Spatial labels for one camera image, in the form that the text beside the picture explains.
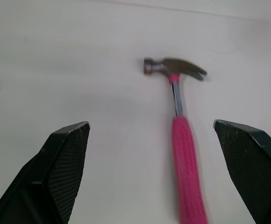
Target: pink rubber grip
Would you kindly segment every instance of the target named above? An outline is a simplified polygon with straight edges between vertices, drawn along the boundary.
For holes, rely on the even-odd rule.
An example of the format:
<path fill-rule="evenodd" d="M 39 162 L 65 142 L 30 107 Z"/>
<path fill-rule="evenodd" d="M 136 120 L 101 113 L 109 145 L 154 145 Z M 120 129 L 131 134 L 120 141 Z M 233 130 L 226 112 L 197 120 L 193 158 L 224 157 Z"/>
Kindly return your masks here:
<path fill-rule="evenodd" d="M 180 224 L 207 224 L 193 134 L 183 116 L 173 120 L 172 148 L 178 185 Z"/>

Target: textured gripper pad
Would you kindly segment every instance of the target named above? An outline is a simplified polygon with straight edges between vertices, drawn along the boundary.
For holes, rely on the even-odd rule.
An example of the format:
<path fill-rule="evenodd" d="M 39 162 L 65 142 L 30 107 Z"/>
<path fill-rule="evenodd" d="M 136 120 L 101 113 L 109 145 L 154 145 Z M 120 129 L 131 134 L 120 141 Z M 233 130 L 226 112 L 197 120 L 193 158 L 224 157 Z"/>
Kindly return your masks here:
<path fill-rule="evenodd" d="M 193 134 L 185 117 L 176 117 L 173 120 L 172 149 L 178 185 L 180 223 L 207 224 Z"/>
<path fill-rule="evenodd" d="M 238 193 L 256 224 L 266 224 L 271 213 L 271 159 L 252 138 L 252 133 L 224 121 L 215 123 L 215 131 Z"/>
<path fill-rule="evenodd" d="M 83 175 L 86 134 L 81 128 L 68 135 L 48 176 L 48 188 L 64 224 L 69 221 Z"/>

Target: claw hammer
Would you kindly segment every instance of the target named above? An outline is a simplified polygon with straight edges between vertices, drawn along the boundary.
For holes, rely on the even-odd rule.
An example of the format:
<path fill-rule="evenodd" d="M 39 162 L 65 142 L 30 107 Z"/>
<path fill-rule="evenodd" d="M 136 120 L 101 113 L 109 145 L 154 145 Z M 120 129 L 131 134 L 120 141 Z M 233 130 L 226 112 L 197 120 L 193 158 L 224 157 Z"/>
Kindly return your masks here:
<path fill-rule="evenodd" d="M 151 58 L 145 58 L 144 74 L 152 75 L 154 72 L 167 76 L 173 91 L 175 117 L 171 137 L 178 186 L 180 224 L 207 224 L 193 134 L 183 115 L 179 90 L 180 74 L 187 74 L 202 81 L 207 72 L 197 65 L 180 59 L 165 58 L 155 62 Z"/>

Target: hammer handle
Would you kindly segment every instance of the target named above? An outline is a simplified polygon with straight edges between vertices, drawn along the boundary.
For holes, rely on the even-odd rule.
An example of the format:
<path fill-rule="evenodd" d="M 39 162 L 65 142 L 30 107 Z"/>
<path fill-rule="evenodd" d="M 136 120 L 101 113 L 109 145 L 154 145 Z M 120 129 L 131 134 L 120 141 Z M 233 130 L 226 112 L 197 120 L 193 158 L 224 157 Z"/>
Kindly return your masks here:
<path fill-rule="evenodd" d="M 184 116 L 172 124 L 172 149 L 179 196 L 180 224 L 207 224 L 193 134 Z"/>

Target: white table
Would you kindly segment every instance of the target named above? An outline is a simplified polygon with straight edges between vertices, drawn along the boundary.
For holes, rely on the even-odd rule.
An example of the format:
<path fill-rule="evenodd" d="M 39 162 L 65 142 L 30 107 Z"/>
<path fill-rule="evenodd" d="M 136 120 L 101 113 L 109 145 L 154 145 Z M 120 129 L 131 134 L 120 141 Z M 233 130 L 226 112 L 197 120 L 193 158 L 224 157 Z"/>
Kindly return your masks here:
<path fill-rule="evenodd" d="M 133 4 L 0 0 L 0 197 L 51 132 L 87 120 L 70 223 L 178 223 L 171 90 L 140 63 L 173 56 L 209 73 L 203 83 L 182 78 L 181 89 L 210 223 L 254 223 L 212 124 L 230 120 L 271 136 L 271 22 L 187 12 L 178 1 Z"/>

